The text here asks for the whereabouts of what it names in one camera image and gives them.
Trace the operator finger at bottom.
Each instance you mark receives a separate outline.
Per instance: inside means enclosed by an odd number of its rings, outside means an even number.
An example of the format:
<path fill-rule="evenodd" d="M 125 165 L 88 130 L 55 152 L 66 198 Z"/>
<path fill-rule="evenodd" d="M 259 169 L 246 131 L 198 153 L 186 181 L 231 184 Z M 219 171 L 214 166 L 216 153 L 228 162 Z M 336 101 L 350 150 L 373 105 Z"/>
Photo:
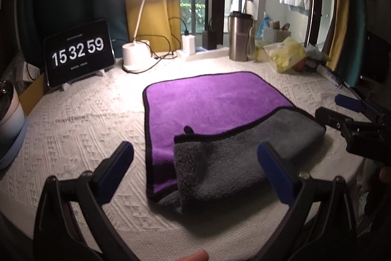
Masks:
<path fill-rule="evenodd" d="M 208 261 L 209 254 L 205 250 L 197 251 L 189 256 L 184 256 L 176 261 Z"/>

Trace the operator hand at right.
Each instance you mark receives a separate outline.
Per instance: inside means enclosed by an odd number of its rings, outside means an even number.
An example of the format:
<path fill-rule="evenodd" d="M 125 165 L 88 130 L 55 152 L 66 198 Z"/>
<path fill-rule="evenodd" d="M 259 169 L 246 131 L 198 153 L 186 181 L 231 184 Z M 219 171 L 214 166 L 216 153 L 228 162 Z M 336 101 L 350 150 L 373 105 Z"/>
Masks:
<path fill-rule="evenodd" d="M 384 183 L 391 183 L 391 167 L 383 167 L 381 169 L 380 180 Z"/>

